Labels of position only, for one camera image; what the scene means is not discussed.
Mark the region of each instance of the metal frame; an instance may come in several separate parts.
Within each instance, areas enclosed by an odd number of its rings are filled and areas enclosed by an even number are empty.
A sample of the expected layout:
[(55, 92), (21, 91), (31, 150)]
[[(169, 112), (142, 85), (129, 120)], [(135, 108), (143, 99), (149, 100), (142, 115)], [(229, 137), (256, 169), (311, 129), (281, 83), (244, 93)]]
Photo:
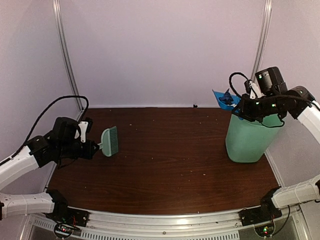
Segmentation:
[[(69, 56), (69, 52), (68, 52), (68, 48), (67, 48), (65, 29), (64, 29), (63, 19), (62, 19), (62, 14), (61, 14), (61, 9), (60, 9), (60, 0), (53, 0), (52, 3), (53, 3), (53, 12), (54, 12), (54, 17), (55, 17), (56, 27), (58, 30), (58, 36), (59, 36), (59, 41), (60, 41), (60, 46), (61, 46), (63, 62), (65, 65), (66, 73), (69, 78), (72, 93), (76, 96), (79, 96), (80, 94), (78, 91), (74, 72), (72, 70), (70, 56)], [(82, 111), (84, 109), (84, 106), (83, 106), (81, 100), (78, 98), (75, 98), (75, 101), (76, 101), (76, 105), (77, 105), (78, 110)]]
[[(233, 235), (252, 225), (242, 227), (238, 212), (240, 209), (186, 215), (130, 215), (110, 212), (89, 211), (87, 227), (80, 227), (79, 239), (135, 239), (135, 240), (205, 240), (216, 236)], [(283, 209), (285, 219), (288, 209)], [(291, 207), (291, 214), (300, 240), (310, 240), (306, 221), (299, 205)], [(43, 214), (31, 214), (19, 240), (28, 240), (31, 229), (37, 226), (52, 230), (55, 223)]]
[(258, 48), (256, 50), (256, 56), (255, 56), (254, 65), (251, 73), (251, 79), (253, 80), (253, 82), (255, 82), (255, 73), (258, 72), (261, 65), (262, 56), (266, 46), (266, 41), (267, 41), (269, 27), (270, 27), (271, 14), (272, 14), (272, 0), (265, 0), (260, 39), (258, 43)]

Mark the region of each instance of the green bucket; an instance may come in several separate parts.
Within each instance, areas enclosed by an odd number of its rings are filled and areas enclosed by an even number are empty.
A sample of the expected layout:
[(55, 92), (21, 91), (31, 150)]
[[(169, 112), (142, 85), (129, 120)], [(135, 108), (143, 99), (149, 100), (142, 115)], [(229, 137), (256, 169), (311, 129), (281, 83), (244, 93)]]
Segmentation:
[[(266, 126), (280, 126), (282, 122), (277, 115), (263, 119)], [(258, 121), (249, 122), (231, 115), (228, 132), (225, 138), (226, 151), (229, 158), (236, 163), (255, 163), (275, 139), (279, 127), (268, 128)]]

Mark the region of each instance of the black mount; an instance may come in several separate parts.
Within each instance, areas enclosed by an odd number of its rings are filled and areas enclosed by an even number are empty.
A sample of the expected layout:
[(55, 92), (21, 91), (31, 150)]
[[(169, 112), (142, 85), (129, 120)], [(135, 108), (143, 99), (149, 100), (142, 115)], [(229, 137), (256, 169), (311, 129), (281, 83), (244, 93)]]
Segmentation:
[(52, 197), (54, 203), (53, 212), (47, 213), (47, 218), (71, 226), (74, 225), (74, 221), (77, 226), (87, 226), (89, 212), (68, 207), (68, 201), (57, 190), (48, 190), (47, 193)]
[(280, 218), (282, 216), (281, 210), (277, 209), (272, 202), (272, 197), (279, 188), (280, 187), (270, 190), (261, 199), (261, 206), (244, 209), (239, 212), (242, 226), (260, 224), (272, 221), (272, 219)]
[[(93, 121), (88, 122), (87, 133)], [(80, 137), (75, 139), (76, 131), (80, 133), (79, 123), (68, 117), (58, 117), (53, 129), (44, 136), (36, 136), (27, 142), (30, 155), (33, 155), (42, 168), (49, 162), (60, 163), (61, 159), (88, 159), (91, 160), (99, 150), (99, 146), (92, 140), (81, 142)]]

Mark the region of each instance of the black cable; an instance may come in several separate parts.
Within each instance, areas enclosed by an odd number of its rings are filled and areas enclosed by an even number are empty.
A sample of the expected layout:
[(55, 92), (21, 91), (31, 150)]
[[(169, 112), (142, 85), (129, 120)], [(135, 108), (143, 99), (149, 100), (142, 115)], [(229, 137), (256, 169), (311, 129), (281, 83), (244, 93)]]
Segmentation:
[(289, 218), (290, 218), (290, 212), (291, 212), (289, 205), (288, 205), (288, 210), (289, 210), (288, 216), (286, 217), (286, 220), (285, 220), (284, 224), (280, 227), (280, 229), (279, 229), (276, 233), (273, 233), (273, 234), (272, 234), (272, 237), (275, 236), (275, 235), (277, 235), (277, 234), (285, 227), (285, 225), (287, 224), (287, 222), (288, 222), (288, 220), (289, 220)]
[(80, 95), (66, 95), (66, 96), (61, 96), (58, 97), (56, 100), (54, 100), (53, 102), (51, 102), (42, 112), (41, 114), (37, 117), (37, 119), (35, 120), (33, 126), (30, 129), (30, 132), (28, 133), (28, 135), (26, 136), (23, 144), (18, 148), (17, 151), (15, 151), (15, 153), (10, 157), (11, 159), (14, 158), (15, 156), (18, 155), (18, 153), (20, 153), (20, 151), (24, 148), (24, 146), (26, 145), (27, 141), (29, 140), (31, 134), (33, 133), (34, 129), (36, 128), (36, 125), (38, 124), (39, 120), (42, 118), (42, 116), (49, 110), (49, 108), (52, 107), (52, 105), (54, 105), (56, 102), (62, 100), (62, 99), (84, 99), (86, 102), (86, 106), (83, 110), (83, 113), (80, 117), (80, 121), (84, 118), (88, 108), (89, 108), (89, 100), (87, 97), (85, 96), (80, 96)]
[(236, 89), (235, 89), (234, 86), (232, 85), (232, 78), (233, 78), (234, 75), (240, 75), (240, 76), (244, 77), (245, 79), (247, 79), (248, 81), (249, 81), (249, 79), (248, 79), (247, 76), (244, 75), (242, 72), (234, 72), (234, 73), (232, 73), (232, 74), (230, 75), (230, 77), (229, 77), (229, 85), (230, 85), (230, 88), (232, 89), (232, 91), (234, 92), (234, 94), (235, 94), (237, 97), (239, 97), (239, 98), (242, 99), (242, 96), (236, 91)]
[(269, 128), (269, 129), (274, 129), (274, 128), (282, 128), (286, 123), (285, 121), (283, 121), (283, 119), (279, 116), (278, 114), (278, 118), (280, 120), (280, 122), (282, 123), (281, 125), (277, 125), (277, 126), (267, 126), (267, 125), (264, 125), (262, 122), (260, 122), (260, 124), (266, 128)]
[(58, 165), (58, 169), (63, 169), (65, 167), (68, 167), (69, 165), (73, 164), (76, 161), (76, 159), (73, 159), (72, 162), (69, 162), (67, 164), (61, 165), (61, 163)]

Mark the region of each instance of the green brush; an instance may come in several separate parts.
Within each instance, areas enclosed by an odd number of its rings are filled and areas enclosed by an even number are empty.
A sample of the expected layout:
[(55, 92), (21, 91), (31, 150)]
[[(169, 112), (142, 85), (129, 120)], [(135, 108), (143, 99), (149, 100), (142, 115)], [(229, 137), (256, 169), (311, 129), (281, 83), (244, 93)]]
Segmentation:
[(117, 127), (111, 127), (103, 131), (99, 147), (103, 155), (111, 157), (119, 151)]

